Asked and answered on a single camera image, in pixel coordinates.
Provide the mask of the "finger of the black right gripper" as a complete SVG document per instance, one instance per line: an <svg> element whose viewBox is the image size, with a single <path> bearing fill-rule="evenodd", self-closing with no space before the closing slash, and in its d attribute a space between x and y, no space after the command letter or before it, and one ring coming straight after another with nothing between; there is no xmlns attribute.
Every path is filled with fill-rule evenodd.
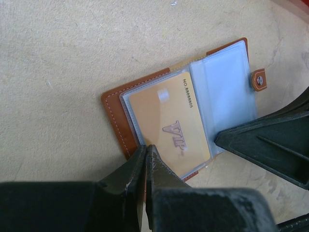
<svg viewBox="0 0 309 232"><path fill-rule="evenodd" d="M309 91L282 109L218 133L215 144L309 188Z"/></svg>

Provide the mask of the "gold VIP credit card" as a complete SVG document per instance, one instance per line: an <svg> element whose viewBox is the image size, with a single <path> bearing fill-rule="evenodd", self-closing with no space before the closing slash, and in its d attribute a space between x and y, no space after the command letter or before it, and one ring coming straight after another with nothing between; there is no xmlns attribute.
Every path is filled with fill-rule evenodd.
<svg viewBox="0 0 309 232"><path fill-rule="evenodd" d="M179 177L210 159L190 73L182 71L126 96L140 142L155 145Z"/></svg>

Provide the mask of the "brown leather card holder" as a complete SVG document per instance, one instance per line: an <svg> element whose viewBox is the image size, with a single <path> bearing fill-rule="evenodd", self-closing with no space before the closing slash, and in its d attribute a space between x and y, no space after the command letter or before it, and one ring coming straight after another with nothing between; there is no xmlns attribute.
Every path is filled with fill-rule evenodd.
<svg viewBox="0 0 309 232"><path fill-rule="evenodd" d="M217 134L257 118L264 69L251 71L245 37L115 87L101 102L126 158L155 145L163 162L188 180L223 149Z"/></svg>

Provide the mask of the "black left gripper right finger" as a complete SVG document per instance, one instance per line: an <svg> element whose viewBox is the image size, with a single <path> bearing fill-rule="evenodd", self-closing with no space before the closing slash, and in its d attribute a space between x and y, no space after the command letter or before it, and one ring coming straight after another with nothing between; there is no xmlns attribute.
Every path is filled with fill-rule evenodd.
<svg viewBox="0 0 309 232"><path fill-rule="evenodd" d="M154 232L276 232L265 198L251 188L193 188L147 148L146 213Z"/></svg>

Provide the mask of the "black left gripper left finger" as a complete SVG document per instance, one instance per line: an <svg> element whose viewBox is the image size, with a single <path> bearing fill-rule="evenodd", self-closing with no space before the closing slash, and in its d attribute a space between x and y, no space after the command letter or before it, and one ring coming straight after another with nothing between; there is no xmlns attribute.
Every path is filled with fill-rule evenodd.
<svg viewBox="0 0 309 232"><path fill-rule="evenodd" d="M100 181L2 182L3 232L139 232L145 146Z"/></svg>

